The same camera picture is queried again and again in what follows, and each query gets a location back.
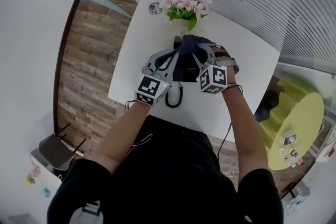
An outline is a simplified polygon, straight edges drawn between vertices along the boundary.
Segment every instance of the artificial flower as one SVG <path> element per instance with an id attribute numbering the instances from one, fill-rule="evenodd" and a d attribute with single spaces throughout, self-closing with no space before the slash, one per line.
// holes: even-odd
<path id="1" fill-rule="evenodd" d="M 197 20 L 199 20 L 201 18 L 201 15 L 207 15 L 208 12 L 206 10 L 204 10 L 205 5 L 203 3 L 199 3 L 195 8 L 194 8 L 194 12 L 196 14 L 196 18 Z"/>
<path id="2" fill-rule="evenodd" d="M 212 0 L 198 0 L 199 2 L 204 4 L 205 10 L 208 11 L 211 4 L 212 4 Z"/>
<path id="3" fill-rule="evenodd" d="M 195 0 L 181 0 L 176 6 L 179 8 L 185 8 L 187 11 L 191 11 L 197 5 Z"/>
<path id="4" fill-rule="evenodd" d="M 160 8 L 170 8 L 176 2 L 178 2 L 178 0 L 162 0 L 162 2 L 160 2 L 160 4 L 159 4 L 159 7 Z"/>

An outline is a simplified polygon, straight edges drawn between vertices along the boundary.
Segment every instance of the floor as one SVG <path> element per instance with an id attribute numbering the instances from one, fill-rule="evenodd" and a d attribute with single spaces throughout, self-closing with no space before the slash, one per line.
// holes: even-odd
<path id="1" fill-rule="evenodd" d="M 134 0 L 113 0 L 129 13 L 136 8 Z M 90 154 L 119 117 L 124 106 L 108 99 L 108 91 L 117 58 L 130 19 L 106 7 L 81 1 L 71 25 L 61 66 L 58 97 L 59 127 L 71 122 L 66 130 L 66 142 L 81 147 L 85 155 Z M 221 140 L 209 137 L 215 153 Z M 305 165 L 296 169 L 272 171 L 280 192 L 290 183 L 297 181 L 311 165 L 314 158 L 309 153 L 304 157 Z M 237 164 L 235 144 L 225 142 L 220 153 L 222 172 Z M 232 181 L 237 187 L 238 166 L 232 169 Z"/>

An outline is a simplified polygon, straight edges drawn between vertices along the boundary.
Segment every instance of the fiducial marker cube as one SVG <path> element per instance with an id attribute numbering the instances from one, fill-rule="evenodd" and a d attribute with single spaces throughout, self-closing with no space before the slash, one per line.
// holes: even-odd
<path id="1" fill-rule="evenodd" d="M 155 106 L 165 96 L 170 86 L 165 81 L 144 74 L 139 75 L 138 85 L 135 99 L 150 106 Z"/>
<path id="2" fill-rule="evenodd" d="M 227 68 L 210 65 L 199 77 L 201 92 L 216 94 L 227 88 Z"/>

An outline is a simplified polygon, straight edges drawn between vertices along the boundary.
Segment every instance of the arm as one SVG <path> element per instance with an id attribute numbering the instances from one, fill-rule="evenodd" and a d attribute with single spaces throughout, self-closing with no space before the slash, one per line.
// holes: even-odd
<path id="1" fill-rule="evenodd" d="M 218 61 L 227 60 L 218 57 Z M 227 69 L 228 84 L 236 83 L 233 67 Z M 261 138 L 259 125 L 241 94 L 238 87 L 226 89 L 222 92 L 230 113 L 232 128 L 235 136 L 239 161 L 239 182 L 249 172 L 258 169 L 268 169 L 267 153 Z"/>
<path id="2" fill-rule="evenodd" d="M 90 159 L 113 174 L 130 150 L 150 108 L 136 102 L 107 132 Z"/>

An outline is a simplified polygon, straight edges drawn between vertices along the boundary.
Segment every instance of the white tabletop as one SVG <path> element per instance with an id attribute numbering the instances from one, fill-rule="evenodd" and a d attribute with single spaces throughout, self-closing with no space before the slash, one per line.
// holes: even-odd
<path id="1" fill-rule="evenodd" d="M 175 35 L 181 34 L 181 27 L 170 24 L 160 15 L 149 13 L 148 6 L 159 1 L 140 0 L 126 33 L 108 94 L 109 98 L 122 104 L 134 99 L 138 75 L 149 57 L 161 50 L 172 49 Z M 244 97 L 254 113 L 273 75 L 280 52 L 249 30 L 213 11 L 197 22 L 191 34 L 224 46 L 237 60 L 240 68 L 236 75 L 237 83 L 243 87 Z M 150 114 L 224 138 L 230 116 L 222 95 L 202 93 L 196 83 L 183 82 L 182 85 L 184 95 L 178 108 L 168 108 L 162 100 Z M 232 130 L 227 140 L 234 141 Z"/>

